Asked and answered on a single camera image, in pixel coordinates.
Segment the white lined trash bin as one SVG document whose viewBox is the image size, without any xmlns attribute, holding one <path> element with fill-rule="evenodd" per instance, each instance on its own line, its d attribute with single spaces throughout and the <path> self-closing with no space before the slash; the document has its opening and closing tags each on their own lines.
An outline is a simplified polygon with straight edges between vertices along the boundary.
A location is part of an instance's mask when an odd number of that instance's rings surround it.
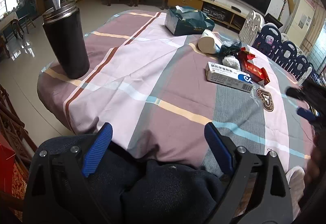
<svg viewBox="0 0 326 224">
<path fill-rule="evenodd" d="M 293 167 L 286 173 L 286 179 L 289 185 L 292 200 L 293 219 L 295 219 L 300 213 L 300 206 L 298 202 L 303 196 L 303 191 L 305 188 L 304 176 L 304 169 L 299 166 Z"/>
</svg>

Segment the red cigarette box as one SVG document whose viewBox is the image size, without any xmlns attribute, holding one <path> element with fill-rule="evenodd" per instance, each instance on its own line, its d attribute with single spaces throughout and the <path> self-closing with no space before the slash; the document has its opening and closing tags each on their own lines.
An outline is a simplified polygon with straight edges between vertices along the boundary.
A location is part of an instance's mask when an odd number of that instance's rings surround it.
<svg viewBox="0 0 326 224">
<path fill-rule="evenodd" d="M 252 61 L 256 56 L 251 52 L 247 51 L 245 47 L 242 47 L 237 54 L 237 58 L 240 62 L 241 70 L 251 76 L 251 79 L 260 84 L 267 85 L 270 82 L 269 76 L 265 68 L 258 68 Z"/>
</svg>

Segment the white blue medicine box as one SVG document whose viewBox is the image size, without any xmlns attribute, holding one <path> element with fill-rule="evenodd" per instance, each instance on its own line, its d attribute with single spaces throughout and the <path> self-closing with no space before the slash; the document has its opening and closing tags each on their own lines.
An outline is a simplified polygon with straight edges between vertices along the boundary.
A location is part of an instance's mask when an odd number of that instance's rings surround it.
<svg viewBox="0 0 326 224">
<path fill-rule="evenodd" d="M 247 93 L 250 93 L 254 87 L 249 74 L 214 62 L 207 63 L 206 78 L 210 82 Z"/>
</svg>

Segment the navy plastic baby fence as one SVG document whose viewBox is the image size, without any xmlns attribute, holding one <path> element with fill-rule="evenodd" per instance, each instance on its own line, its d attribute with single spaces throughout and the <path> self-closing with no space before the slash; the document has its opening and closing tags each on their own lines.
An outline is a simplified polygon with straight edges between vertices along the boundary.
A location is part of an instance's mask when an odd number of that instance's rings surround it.
<svg viewBox="0 0 326 224">
<path fill-rule="evenodd" d="M 298 81 L 304 82 L 309 77 L 317 81 L 313 64 L 305 55 L 298 54 L 293 42 L 281 41 L 281 33 L 275 25 L 264 25 L 252 46 L 291 73 Z"/>
</svg>

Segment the white standing air conditioner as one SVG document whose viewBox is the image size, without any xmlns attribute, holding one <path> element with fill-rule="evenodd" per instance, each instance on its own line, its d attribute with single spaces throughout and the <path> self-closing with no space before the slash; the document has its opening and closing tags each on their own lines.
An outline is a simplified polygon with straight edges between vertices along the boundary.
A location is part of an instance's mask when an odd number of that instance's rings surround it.
<svg viewBox="0 0 326 224">
<path fill-rule="evenodd" d="M 300 47 L 308 33 L 313 16 L 314 7 L 308 0 L 298 0 L 294 12 L 290 15 L 290 21 L 285 28 L 285 34 L 289 41 Z"/>
</svg>

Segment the crumpled white tissue ball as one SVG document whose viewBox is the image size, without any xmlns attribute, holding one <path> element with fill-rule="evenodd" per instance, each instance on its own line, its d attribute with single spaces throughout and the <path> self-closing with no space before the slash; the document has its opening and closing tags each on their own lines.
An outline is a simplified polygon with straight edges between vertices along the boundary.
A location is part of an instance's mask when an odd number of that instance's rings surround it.
<svg viewBox="0 0 326 224">
<path fill-rule="evenodd" d="M 224 66 L 227 66 L 227 67 L 230 67 L 230 68 L 233 68 L 237 71 L 240 71 L 241 70 L 241 66 L 240 66 L 240 62 L 237 58 L 235 58 L 234 56 L 225 56 L 223 59 L 222 59 L 222 64 Z"/>
</svg>

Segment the small dark green wrapper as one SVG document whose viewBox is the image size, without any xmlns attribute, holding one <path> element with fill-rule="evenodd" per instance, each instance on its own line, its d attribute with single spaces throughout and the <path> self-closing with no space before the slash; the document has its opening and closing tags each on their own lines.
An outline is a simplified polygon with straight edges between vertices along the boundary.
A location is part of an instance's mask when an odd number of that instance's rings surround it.
<svg viewBox="0 0 326 224">
<path fill-rule="evenodd" d="M 238 40 L 224 41 L 218 55 L 220 57 L 235 56 L 242 48 L 242 42 Z"/>
</svg>

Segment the white plastic baby fence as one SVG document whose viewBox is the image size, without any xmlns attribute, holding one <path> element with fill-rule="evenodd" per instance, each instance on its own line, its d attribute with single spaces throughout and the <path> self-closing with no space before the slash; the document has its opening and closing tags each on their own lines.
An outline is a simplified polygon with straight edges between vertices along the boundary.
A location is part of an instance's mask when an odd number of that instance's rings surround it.
<svg viewBox="0 0 326 224">
<path fill-rule="evenodd" d="M 252 10 L 248 13 L 244 25 L 239 32 L 239 39 L 243 45 L 252 46 L 262 27 L 265 24 L 264 17 Z"/>
</svg>

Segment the black thermos cup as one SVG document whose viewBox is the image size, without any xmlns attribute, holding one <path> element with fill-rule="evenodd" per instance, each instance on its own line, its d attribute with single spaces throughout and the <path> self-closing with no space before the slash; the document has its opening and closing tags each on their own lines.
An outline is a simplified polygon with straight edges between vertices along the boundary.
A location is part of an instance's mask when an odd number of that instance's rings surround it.
<svg viewBox="0 0 326 224">
<path fill-rule="evenodd" d="M 75 1 L 52 2 L 53 7 L 43 14 L 43 29 L 66 75 L 78 79 L 89 70 L 80 9 Z"/>
</svg>

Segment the yellow tv cabinet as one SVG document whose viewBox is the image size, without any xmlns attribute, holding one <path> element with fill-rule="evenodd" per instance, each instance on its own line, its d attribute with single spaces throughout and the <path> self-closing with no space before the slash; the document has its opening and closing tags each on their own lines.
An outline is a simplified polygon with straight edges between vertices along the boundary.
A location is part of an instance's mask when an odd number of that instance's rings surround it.
<svg viewBox="0 0 326 224">
<path fill-rule="evenodd" d="M 205 13 L 209 18 L 235 32 L 240 32 L 248 14 L 233 9 L 230 5 L 212 0 L 167 0 L 170 8 L 179 5 L 192 7 Z"/>
</svg>

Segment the dark green tissue box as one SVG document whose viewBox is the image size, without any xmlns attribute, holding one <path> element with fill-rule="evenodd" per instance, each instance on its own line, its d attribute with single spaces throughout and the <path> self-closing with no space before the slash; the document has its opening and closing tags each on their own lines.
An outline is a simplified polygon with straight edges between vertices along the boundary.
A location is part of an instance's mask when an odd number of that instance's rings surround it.
<svg viewBox="0 0 326 224">
<path fill-rule="evenodd" d="M 198 9 L 176 5 L 168 9 L 165 26 L 174 36 L 183 36 L 202 34 L 206 29 L 212 31 L 215 23 Z"/>
</svg>

